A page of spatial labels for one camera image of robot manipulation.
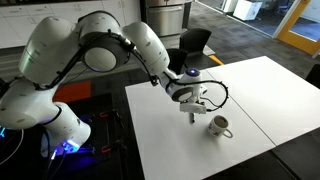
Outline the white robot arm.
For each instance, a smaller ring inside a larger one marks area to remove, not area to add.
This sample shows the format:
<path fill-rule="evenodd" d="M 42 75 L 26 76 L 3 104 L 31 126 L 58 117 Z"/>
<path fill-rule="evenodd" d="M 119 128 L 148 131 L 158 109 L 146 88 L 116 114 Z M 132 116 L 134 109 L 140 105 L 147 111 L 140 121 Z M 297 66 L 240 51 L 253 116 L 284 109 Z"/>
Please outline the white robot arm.
<path fill-rule="evenodd" d="M 41 154 L 75 153 L 89 139 L 90 126 L 53 96 L 77 64 L 107 73 L 127 63 L 131 55 L 161 84 L 180 110 L 203 113 L 199 102 L 202 76 L 195 68 L 178 76 L 169 69 L 169 55 L 156 33 L 144 22 L 120 25 L 106 11 L 95 11 L 71 23 L 44 18 L 33 30 L 19 62 L 20 76 L 8 84 L 0 99 L 0 126 L 22 130 L 45 128 Z"/>

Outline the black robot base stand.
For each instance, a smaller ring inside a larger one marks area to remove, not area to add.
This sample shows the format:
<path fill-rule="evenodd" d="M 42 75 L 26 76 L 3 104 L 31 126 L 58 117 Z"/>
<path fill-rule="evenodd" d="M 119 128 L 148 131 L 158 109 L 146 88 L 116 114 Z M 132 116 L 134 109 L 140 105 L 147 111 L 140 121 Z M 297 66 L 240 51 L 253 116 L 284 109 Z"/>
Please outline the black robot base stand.
<path fill-rule="evenodd" d="M 75 154 L 60 159 L 52 180 L 128 180 L 128 113 L 123 96 L 106 93 L 68 102 L 91 135 Z"/>

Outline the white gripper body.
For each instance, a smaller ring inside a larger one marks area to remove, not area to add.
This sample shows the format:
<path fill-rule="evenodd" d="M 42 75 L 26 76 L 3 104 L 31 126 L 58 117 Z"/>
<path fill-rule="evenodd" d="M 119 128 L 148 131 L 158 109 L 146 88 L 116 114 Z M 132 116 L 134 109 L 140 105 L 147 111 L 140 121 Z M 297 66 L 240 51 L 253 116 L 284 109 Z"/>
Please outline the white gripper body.
<path fill-rule="evenodd" d="M 205 114 L 206 106 L 199 102 L 182 102 L 180 104 L 181 112 Z"/>

